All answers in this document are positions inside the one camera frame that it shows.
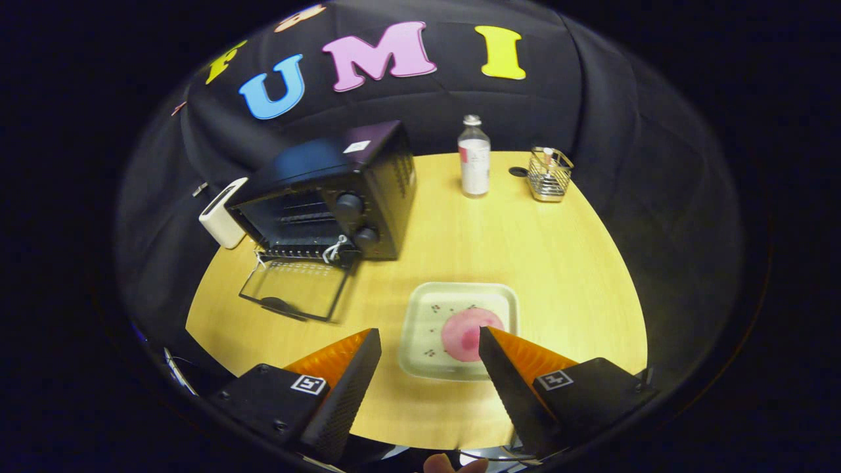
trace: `toaster oven door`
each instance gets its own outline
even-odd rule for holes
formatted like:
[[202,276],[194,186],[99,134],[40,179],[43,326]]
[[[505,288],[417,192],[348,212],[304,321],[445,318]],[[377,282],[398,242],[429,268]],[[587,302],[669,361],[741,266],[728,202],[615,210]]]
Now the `toaster oven door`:
[[328,322],[360,259],[359,252],[345,252],[342,265],[316,258],[258,261],[240,297],[284,316]]

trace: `plate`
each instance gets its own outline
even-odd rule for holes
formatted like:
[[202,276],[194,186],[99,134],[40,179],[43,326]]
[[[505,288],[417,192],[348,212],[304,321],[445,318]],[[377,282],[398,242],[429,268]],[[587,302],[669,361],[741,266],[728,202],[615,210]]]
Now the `plate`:
[[519,303],[510,287],[485,283],[424,283],[409,298],[399,364],[421,378],[452,381],[489,380],[481,361],[463,362],[444,350],[441,329],[451,316],[470,307],[494,312],[506,332],[517,334]]

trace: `toaster oven knob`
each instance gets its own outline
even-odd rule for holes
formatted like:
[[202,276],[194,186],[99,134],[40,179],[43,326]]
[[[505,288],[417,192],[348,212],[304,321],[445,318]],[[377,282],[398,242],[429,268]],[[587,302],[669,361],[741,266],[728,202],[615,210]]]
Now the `toaster oven knob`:
[[342,194],[336,200],[336,217],[341,221],[357,221],[362,216],[362,199],[353,194]]
[[353,237],[353,244],[360,247],[364,252],[373,250],[379,242],[379,235],[370,228],[363,227]]

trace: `pink letter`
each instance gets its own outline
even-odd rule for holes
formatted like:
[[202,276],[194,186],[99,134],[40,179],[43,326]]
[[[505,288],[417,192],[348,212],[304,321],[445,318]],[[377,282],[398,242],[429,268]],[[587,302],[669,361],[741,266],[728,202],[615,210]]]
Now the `pink letter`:
[[392,76],[410,77],[433,73],[437,67],[426,57],[421,40],[421,30],[424,28],[426,23],[422,21],[392,24],[383,33],[377,47],[356,36],[346,36],[327,43],[321,50],[333,55],[339,78],[333,90],[347,92],[365,83],[365,78],[357,74],[354,64],[373,80],[382,79],[391,56],[394,56]]

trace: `black toaster oven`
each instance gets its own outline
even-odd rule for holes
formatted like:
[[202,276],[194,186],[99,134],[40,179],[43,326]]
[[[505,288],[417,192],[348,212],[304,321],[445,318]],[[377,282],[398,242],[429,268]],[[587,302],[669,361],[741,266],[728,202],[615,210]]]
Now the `black toaster oven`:
[[[285,315],[330,318],[358,260],[399,256],[415,181],[409,139],[398,120],[283,151],[225,205],[260,246],[241,296]],[[267,279],[271,269],[275,282]],[[332,304],[324,306],[334,292]],[[294,298],[301,301],[296,305]]]

